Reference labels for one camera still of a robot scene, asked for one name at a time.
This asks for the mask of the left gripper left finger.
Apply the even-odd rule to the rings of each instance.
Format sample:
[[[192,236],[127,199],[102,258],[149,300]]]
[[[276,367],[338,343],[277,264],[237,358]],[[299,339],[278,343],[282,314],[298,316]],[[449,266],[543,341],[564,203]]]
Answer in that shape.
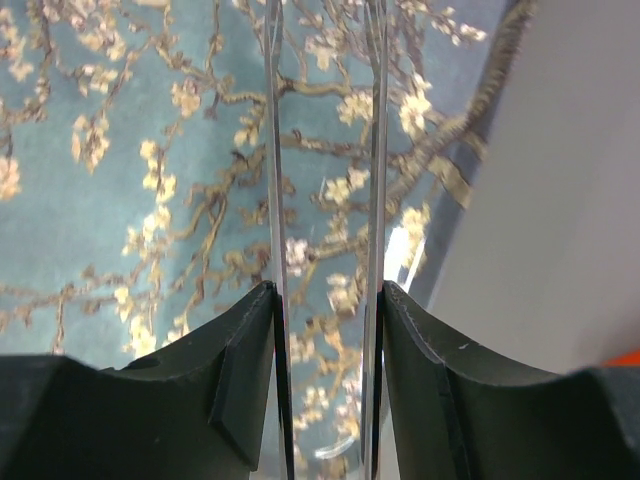
[[[246,479],[258,467],[275,287],[122,369],[1,360],[5,479]]]

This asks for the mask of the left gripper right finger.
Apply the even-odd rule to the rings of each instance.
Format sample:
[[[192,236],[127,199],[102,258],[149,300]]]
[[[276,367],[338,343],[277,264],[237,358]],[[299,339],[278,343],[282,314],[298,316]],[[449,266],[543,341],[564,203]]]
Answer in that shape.
[[[383,287],[384,366],[404,479],[635,479],[639,370],[558,375],[509,359]]]

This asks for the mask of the metal tongs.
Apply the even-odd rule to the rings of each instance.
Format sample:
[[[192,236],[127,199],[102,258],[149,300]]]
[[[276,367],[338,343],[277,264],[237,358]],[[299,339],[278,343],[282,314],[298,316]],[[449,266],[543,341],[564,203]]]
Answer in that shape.
[[[362,479],[379,477],[380,409],[383,385],[383,266],[385,243],[388,35],[387,3],[368,1],[365,33],[373,69],[373,132],[368,222],[367,290],[363,333],[361,397]],[[293,479],[293,420],[289,345],[289,298],[286,278],[285,216],[279,132],[277,68],[282,44],[283,7],[266,3],[264,67],[266,83],[266,152],[271,261],[276,282],[276,384],[280,432],[280,463],[284,479]]]

